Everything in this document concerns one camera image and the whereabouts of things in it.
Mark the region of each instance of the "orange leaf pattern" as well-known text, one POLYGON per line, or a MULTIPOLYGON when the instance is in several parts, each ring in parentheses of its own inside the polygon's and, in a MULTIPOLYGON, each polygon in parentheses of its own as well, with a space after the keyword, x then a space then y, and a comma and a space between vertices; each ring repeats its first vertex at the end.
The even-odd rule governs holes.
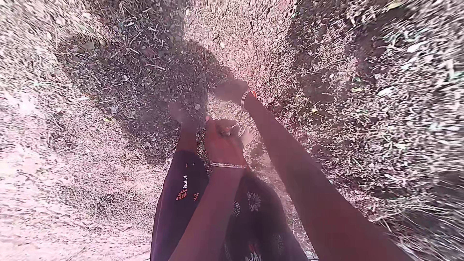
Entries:
POLYGON ((183 191, 179 192, 179 194, 177 195, 177 198, 176 200, 179 200, 179 199, 183 199, 187 196, 187 190, 184 189, 183 191))

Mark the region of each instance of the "bare foot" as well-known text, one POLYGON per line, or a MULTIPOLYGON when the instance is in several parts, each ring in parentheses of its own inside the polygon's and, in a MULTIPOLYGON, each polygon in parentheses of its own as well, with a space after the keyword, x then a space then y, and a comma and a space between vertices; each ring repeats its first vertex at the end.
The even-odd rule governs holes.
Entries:
POLYGON ((240 135, 240 140, 245 148, 250 142, 256 138, 256 129, 250 126, 246 127, 245 131, 240 135))
POLYGON ((198 129, 196 121, 188 116, 178 102, 170 102, 168 105, 169 112, 173 119, 180 123, 181 127, 198 129))

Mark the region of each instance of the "dry grass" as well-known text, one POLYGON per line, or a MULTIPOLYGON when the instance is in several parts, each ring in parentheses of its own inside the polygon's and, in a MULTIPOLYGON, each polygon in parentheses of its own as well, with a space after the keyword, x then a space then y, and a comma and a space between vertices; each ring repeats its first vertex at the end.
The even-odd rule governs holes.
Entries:
MULTIPOLYGON (((46 196, 37 195, 87 213, 81 220, 96 225, 86 236, 133 220, 145 233, 137 234, 140 244, 149 244, 179 133, 166 102, 181 101, 195 117, 250 125, 236 105, 208 97, 217 83, 239 78, 405 251, 463 259, 460 2, 0 4, 2 159, 18 144, 39 150, 48 167, 30 177, 67 182, 44 183, 46 196)), ((275 187, 297 239, 312 251, 259 140, 247 159, 275 187)), ((103 257, 104 247, 93 251, 103 257)))

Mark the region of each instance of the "leaf print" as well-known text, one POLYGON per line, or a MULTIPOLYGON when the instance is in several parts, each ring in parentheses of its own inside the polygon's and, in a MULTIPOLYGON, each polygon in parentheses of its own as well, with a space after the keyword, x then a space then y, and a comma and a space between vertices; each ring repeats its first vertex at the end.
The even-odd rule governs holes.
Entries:
POLYGON ((187 175, 184 176, 185 180, 183 181, 184 184, 184 187, 183 189, 186 189, 187 188, 187 175))
POLYGON ((261 198, 254 193, 248 193, 246 194, 248 198, 248 204, 250 205, 250 210, 253 211, 258 211, 259 207, 261 206, 261 198))
POLYGON ((176 200, 183 199, 186 196, 187 196, 187 190, 184 189, 183 191, 179 192, 179 194, 177 195, 177 198, 175 198, 175 199, 176 200))
POLYGON ((240 204, 239 204, 237 201, 235 201, 235 202, 233 203, 233 212, 232 212, 232 215, 238 216, 239 214, 240 214, 240 204))
POLYGON ((261 261, 261 255, 257 255, 256 253, 251 253, 250 258, 247 256, 245 257, 245 261, 261 261))

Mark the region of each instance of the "wrist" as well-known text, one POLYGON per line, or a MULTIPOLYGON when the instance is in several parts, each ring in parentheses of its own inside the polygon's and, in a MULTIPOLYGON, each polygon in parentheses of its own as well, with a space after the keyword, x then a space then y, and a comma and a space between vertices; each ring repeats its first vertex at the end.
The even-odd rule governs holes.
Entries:
POLYGON ((256 102, 259 102, 258 99, 256 99, 251 92, 247 93, 245 97, 245 101, 243 102, 244 108, 248 111, 249 108, 255 104, 256 102))
POLYGON ((234 169, 234 168, 225 168, 225 167, 216 167, 212 166, 211 170, 213 175, 223 176, 223 177, 238 177, 241 178, 245 175, 246 169, 234 169))

